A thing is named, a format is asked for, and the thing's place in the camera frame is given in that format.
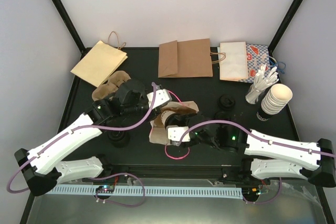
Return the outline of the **single black cup lid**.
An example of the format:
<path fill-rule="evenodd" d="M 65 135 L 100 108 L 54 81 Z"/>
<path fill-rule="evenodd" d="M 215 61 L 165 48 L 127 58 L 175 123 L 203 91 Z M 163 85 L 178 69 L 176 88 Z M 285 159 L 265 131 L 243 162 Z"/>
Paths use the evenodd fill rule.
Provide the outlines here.
<path fill-rule="evenodd" d="M 230 121 L 231 116 L 230 116 L 230 113 L 227 111 L 217 111 L 214 115 L 214 120 Z"/>

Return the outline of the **cake print paper bag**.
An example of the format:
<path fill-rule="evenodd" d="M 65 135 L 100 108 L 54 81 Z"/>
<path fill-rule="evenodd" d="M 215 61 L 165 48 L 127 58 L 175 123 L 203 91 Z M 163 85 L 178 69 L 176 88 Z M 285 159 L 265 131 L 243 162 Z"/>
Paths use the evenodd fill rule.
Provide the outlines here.
<path fill-rule="evenodd" d="M 169 91 L 172 97 L 177 99 L 176 102 L 171 101 L 166 106 L 160 109 L 159 115 L 151 121 L 151 130 L 149 134 L 149 141 L 152 144 L 160 144 L 164 146 L 165 154 L 168 158 L 173 160 L 182 160 L 186 158 L 187 153 L 180 157 L 174 157 L 168 154 L 167 147 L 173 145 L 167 137 L 167 128 L 174 126 L 187 126 L 187 116 L 194 116 L 198 111 L 198 106 L 193 101 L 181 101 L 179 97 L 172 91 Z"/>

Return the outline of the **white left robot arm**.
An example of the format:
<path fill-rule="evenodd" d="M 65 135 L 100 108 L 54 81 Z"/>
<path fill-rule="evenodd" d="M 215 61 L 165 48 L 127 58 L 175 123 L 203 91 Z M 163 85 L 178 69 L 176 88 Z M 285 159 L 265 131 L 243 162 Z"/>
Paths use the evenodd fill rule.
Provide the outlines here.
<path fill-rule="evenodd" d="M 129 140 L 128 131 L 156 118 L 171 101 L 167 90 L 152 83 L 148 93 L 138 80 L 122 83 L 118 90 L 96 100 L 67 128 L 46 143 L 30 149 L 19 149 L 15 158 L 19 171 L 34 196 L 41 196 L 59 184 L 82 178 L 108 181 L 113 174 L 110 160 L 103 154 L 86 159 L 65 161 L 65 157 L 86 142 L 106 131 L 120 146 Z"/>

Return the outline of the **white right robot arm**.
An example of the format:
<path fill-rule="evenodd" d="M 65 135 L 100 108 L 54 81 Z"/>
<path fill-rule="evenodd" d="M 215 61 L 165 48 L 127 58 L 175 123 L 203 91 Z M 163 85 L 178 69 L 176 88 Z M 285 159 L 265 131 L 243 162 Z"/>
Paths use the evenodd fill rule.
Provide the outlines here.
<path fill-rule="evenodd" d="M 220 148 L 237 147 L 253 156 L 250 165 L 240 168 L 239 179 L 250 184 L 255 179 L 273 177 L 305 179 L 326 188 L 335 187 L 335 153 L 330 140 L 297 142 L 249 130 L 238 123 L 210 120 L 184 127 L 179 142 L 206 142 Z"/>

